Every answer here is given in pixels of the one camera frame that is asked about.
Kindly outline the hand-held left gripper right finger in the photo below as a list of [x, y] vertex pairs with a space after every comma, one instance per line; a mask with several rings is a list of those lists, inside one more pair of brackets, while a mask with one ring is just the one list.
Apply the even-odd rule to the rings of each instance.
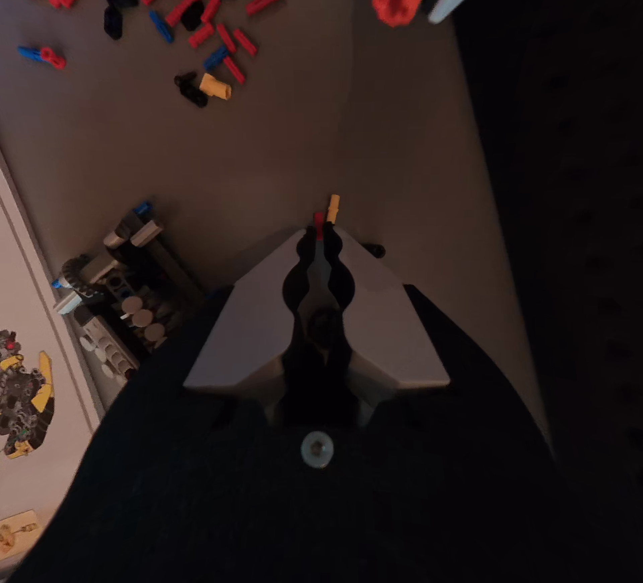
[[446, 387], [451, 380], [398, 277], [332, 224], [324, 226], [324, 255], [349, 347], [351, 390]]

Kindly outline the lego instruction booklet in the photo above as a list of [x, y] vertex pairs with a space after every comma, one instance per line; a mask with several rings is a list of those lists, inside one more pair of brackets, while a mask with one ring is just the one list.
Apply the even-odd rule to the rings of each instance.
[[1, 159], [1, 580], [40, 538], [103, 410]]

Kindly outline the lego car chassis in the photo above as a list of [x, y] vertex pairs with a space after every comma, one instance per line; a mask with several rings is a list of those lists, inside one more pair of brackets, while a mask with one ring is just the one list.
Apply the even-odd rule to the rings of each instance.
[[68, 259], [52, 288], [56, 313], [76, 322], [80, 343], [124, 386], [205, 302], [205, 291], [165, 242], [148, 201], [129, 210], [99, 247]]

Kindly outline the small yellow lego piece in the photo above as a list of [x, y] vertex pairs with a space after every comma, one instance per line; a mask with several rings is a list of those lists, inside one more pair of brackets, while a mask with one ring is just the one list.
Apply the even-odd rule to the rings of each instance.
[[229, 100], [232, 96], [232, 87], [209, 73], [204, 73], [199, 84], [199, 91], [207, 97], [216, 97], [222, 100]]

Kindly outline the red and blue joined pins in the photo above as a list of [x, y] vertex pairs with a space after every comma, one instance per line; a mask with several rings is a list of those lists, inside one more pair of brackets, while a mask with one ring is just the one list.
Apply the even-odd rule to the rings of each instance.
[[64, 70], [67, 64], [66, 59], [56, 54], [50, 47], [37, 49], [20, 46], [17, 47], [17, 52], [30, 61], [51, 65], [56, 70]]

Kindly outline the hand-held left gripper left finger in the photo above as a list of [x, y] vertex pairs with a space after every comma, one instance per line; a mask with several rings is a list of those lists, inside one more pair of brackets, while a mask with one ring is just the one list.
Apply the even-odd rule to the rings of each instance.
[[314, 227], [288, 240], [238, 280], [183, 385], [190, 391], [284, 391], [282, 357], [291, 344], [294, 310], [284, 298], [298, 250], [316, 251]]

